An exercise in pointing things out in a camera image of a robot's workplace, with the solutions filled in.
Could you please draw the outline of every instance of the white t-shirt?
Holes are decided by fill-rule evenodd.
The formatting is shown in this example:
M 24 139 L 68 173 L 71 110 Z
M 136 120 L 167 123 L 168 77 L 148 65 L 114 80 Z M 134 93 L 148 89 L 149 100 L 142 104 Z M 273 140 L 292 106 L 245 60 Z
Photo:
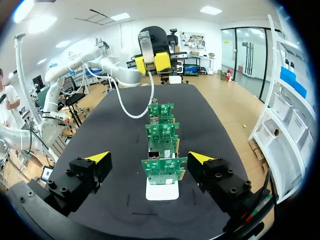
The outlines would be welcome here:
M 21 129 L 25 121 L 22 119 L 17 108 L 8 110 L 6 102 L 9 101 L 11 104 L 16 100 L 20 99 L 15 88 L 13 86 L 5 86 L 0 92 L 0 98 L 6 94 L 6 98 L 0 104 L 0 123 L 6 122 L 8 127 L 11 129 Z

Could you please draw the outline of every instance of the screw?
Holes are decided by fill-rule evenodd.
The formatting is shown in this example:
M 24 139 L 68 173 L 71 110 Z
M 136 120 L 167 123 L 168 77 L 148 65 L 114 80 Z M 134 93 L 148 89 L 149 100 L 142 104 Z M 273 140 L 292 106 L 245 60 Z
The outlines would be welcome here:
M 244 182 L 243 187 L 245 189 L 251 189 L 251 181 L 247 180 Z
M 65 173 L 66 173 L 68 176 L 71 176 L 71 175 L 72 175 L 72 172 L 71 172 L 70 169 L 65 170 Z
M 84 176 L 84 175 L 83 175 L 81 172 L 76 175 L 76 177 L 77 177 L 78 179 L 82 179 L 83 176 Z
M 69 189 L 65 186 L 63 186 L 60 190 L 60 192 L 64 195 L 64 196 L 67 196 L 70 192 L 69 192 Z
M 53 180 L 49 180 L 48 185 L 49 185 L 49 188 L 51 188 L 51 189 L 56 189 L 56 187 L 57 187 L 57 185 L 55 184 L 55 181 L 53 181 Z
M 222 177 L 222 174 L 221 173 L 216 173 L 214 176 L 215 176 L 215 178 L 217 180 L 220 180 L 220 178 Z
M 238 190 L 235 187 L 232 187 L 232 188 L 230 188 L 229 192 L 230 192 L 231 195 L 236 195 Z

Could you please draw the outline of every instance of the blue box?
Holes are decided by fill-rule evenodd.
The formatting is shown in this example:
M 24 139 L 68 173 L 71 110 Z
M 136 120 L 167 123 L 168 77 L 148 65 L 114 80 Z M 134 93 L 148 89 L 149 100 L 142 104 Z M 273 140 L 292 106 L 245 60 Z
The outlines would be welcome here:
M 281 73 L 280 78 L 285 81 L 287 84 L 291 85 L 292 87 L 295 87 L 296 82 L 296 74 L 283 66 L 281 67 Z
M 294 83 L 294 89 L 305 99 L 307 96 L 307 90 L 297 81 Z

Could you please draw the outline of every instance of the white shelf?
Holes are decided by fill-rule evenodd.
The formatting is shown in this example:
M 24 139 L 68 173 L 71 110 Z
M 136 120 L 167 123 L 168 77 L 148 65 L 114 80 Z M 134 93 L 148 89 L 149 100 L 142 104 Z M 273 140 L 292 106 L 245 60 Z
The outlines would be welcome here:
M 292 43 L 292 42 L 290 42 L 288 40 L 285 40 L 285 39 L 283 39 L 281 37 L 277 37 L 276 41 L 281 43 L 282 45 L 284 45 L 285 48 L 290 47 L 290 48 L 293 48 L 295 50 L 298 50 L 298 51 L 302 52 L 302 50 L 297 45 L 295 45 L 294 43 Z
M 290 197 L 295 191 L 299 188 L 300 183 L 295 185 L 293 188 L 286 186 L 288 183 L 288 178 L 291 176 L 288 175 L 288 164 L 290 164 L 290 160 L 288 156 L 284 153 L 282 149 L 282 145 L 279 142 L 273 142 L 268 147 L 265 147 L 260 139 L 258 138 L 259 132 L 257 131 L 253 138 L 256 143 L 259 145 L 271 171 L 272 176 L 274 178 L 275 187 L 277 190 L 277 194 L 279 195 L 279 199 L 277 203 L 281 203 Z
M 282 79 L 277 78 L 276 82 L 278 84 L 281 84 L 283 87 L 288 89 L 294 96 L 296 96 L 298 98 L 298 100 L 305 106 L 305 108 L 308 110 L 308 112 L 312 115 L 313 119 L 316 120 L 316 112 L 305 98 L 303 98 L 291 85 L 289 85 L 288 83 L 286 83 Z
M 298 47 L 296 44 L 285 40 L 281 37 L 276 37 L 275 39 L 277 42 L 279 42 L 280 44 L 282 44 L 282 46 L 289 52 L 292 53 L 293 55 L 295 55 L 296 57 L 301 58 L 304 61 L 304 52 L 302 51 L 302 49 L 300 47 Z
M 271 108 L 267 108 L 267 110 L 265 112 L 266 112 L 266 114 L 268 114 L 272 118 L 272 120 L 275 122 L 275 124 L 277 124 L 277 126 L 280 128 L 280 130 L 284 134 L 285 138 L 288 140 L 290 146 L 292 147 L 294 155 L 298 161 L 301 175 L 302 175 L 302 177 L 304 177 L 304 175 L 306 173 L 305 163 L 301 157 L 300 150 L 299 150 L 297 144 L 295 143 L 292 136 L 288 132 L 288 123 L 281 121 L 280 118 L 278 118 L 278 116 L 272 111 Z
M 272 176 L 274 179 L 275 187 L 277 190 L 277 194 L 279 195 L 278 203 L 282 202 L 281 199 L 283 198 L 284 194 L 284 179 L 280 172 L 280 168 L 278 166 L 277 160 L 275 159 L 275 156 L 273 155 L 272 151 L 268 147 L 264 147 L 258 138 L 258 131 L 253 135 L 253 138 L 255 139 L 256 143 L 259 145 L 266 161 L 268 162 L 268 165 L 271 169 Z

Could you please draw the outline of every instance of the floor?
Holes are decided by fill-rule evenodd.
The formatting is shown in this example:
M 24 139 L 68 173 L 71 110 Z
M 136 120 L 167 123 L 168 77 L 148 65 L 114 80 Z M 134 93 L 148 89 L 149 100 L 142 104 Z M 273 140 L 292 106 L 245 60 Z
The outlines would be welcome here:
M 227 71 L 229 67 L 222 65 L 222 70 Z M 235 74 L 235 82 L 240 84 L 242 87 L 246 88 L 250 93 L 255 95 L 257 98 L 259 98 L 261 93 L 261 88 L 263 84 L 263 79 L 256 78 L 256 77 L 249 77 L 244 75 L 243 73 L 239 73 L 239 71 L 236 71 Z M 270 83 L 266 81 L 264 83 L 264 91 L 262 92 L 262 100 L 265 101 L 268 93 Z
M 183 81 L 186 82 L 186 80 L 198 88 L 220 119 L 242 160 L 248 178 L 252 182 L 251 190 L 256 192 L 262 187 L 265 176 L 261 162 L 257 160 L 248 144 L 248 137 L 259 118 L 263 103 L 240 84 L 220 80 L 218 74 L 200 75 L 199 77 L 185 76 Z M 161 84 L 158 76 L 154 77 L 154 81 L 157 85 Z M 146 83 L 149 83 L 149 77 L 141 79 L 141 84 Z M 82 99 L 78 106 L 94 109 L 106 96 L 103 94 L 105 89 L 106 87 L 99 83 L 91 85 L 89 87 L 90 94 Z M 41 172 L 39 167 L 29 162 L 25 174 L 29 178 L 34 178 L 39 177 Z M 17 171 L 8 163 L 4 167 L 4 173 L 8 179 L 9 187 L 20 180 L 26 181 L 23 177 L 18 179 Z M 263 220 L 266 226 L 265 231 L 273 221 L 274 213 L 271 211 Z

